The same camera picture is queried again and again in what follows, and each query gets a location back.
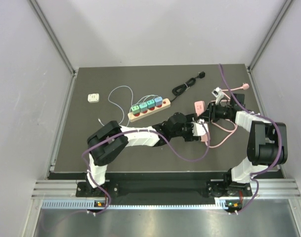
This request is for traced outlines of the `pink power strip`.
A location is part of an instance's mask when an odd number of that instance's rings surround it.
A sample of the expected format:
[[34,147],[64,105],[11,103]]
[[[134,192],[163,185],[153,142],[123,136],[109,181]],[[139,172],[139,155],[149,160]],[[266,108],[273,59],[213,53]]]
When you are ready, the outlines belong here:
[[[205,111],[205,102],[204,101],[196,101],[194,103],[195,113],[197,116],[202,114]],[[201,142],[207,143],[208,142],[208,135],[201,136]]]

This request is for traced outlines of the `beige red power strip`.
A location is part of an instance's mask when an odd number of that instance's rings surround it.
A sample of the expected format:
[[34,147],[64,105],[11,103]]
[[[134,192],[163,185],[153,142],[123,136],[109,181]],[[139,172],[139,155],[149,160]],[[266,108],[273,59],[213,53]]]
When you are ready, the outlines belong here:
[[163,99],[162,100],[162,103],[158,106],[154,106],[150,109],[147,109],[145,111],[141,111],[139,110],[138,113],[133,113],[135,112],[136,110],[132,110],[131,112],[128,113],[128,118],[129,118],[129,121],[130,122],[134,122],[134,121],[137,121],[137,120],[140,120],[140,119],[143,119],[147,116],[150,116],[150,115],[153,115],[159,111],[162,111],[164,109],[167,109],[171,106],[171,102],[168,98],[166,99]]

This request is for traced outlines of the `teal usb charger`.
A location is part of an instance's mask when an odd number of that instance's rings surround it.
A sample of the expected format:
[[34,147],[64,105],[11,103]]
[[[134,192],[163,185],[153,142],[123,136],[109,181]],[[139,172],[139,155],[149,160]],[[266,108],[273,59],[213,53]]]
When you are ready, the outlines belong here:
[[147,105],[147,103],[146,103],[146,102],[143,102],[143,103],[139,104],[139,109],[140,109],[140,112],[141,112],[141,113],[147,111],[147,110],[148,110],[148,105]]

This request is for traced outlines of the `green usb charger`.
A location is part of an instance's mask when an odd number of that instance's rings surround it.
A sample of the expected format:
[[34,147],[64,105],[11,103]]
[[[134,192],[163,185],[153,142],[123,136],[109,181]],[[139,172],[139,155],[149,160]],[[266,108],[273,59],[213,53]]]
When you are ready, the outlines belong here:
[[131,112],[132,112],[133,115],[139,114],[140,113],[140,107],[139,107],[139,105],[132,106],[131,107]]

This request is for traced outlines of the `white square adapter plug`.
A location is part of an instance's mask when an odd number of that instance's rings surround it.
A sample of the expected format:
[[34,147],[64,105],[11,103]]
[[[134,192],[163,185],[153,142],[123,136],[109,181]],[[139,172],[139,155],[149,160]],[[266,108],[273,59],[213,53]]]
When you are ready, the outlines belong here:
[[87,101],[89,103],[98,103],[100,99],[99,93],[92,93],[87,96]]

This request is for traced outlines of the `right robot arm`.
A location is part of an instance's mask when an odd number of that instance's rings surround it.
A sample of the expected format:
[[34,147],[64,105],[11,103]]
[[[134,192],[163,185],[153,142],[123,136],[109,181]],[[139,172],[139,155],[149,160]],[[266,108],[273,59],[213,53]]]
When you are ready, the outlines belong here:
[[207,107],[196,109],[199,119],[217,122],[226,119],[249,133],[247,157],[223,175],[221,182],[208,182],[209,194],[214,197],[251,194],[250,182],[276,165],[284,164],[288,158],[287,128],[284,123],[274,123],[260,114],[245,108],[244,94],[234,93],[230,102],[221,105],[222,95]]

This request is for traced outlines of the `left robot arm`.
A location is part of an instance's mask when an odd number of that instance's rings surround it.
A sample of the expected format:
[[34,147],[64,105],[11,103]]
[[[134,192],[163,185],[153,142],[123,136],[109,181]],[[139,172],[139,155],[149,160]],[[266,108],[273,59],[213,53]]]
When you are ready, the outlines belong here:
[[186,142],[201,141],[201,137],[207,133],[204,120],[198,119],[195,114],[175,113],[167,121],[142,128],[121,126],[113,120],[87,139],[87,192],[94,196],[103,193],[107,166],[124,148],[159,147],[176,137],[182,137]]

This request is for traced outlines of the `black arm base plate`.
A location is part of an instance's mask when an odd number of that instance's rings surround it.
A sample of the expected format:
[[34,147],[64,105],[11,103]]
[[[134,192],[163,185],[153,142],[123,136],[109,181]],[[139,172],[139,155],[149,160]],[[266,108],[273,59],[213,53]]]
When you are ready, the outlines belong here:
[[88,181],[79,182],[77,197],[95,198],[105,196],[108,192],[114,202],[119,200],[137,200],[158,198],[160,201],[168,196],[190,199],[220,197],[251,197],[251,185],[238,184],[229,186],[223,181],[212,180],[110,180],[98,187]]

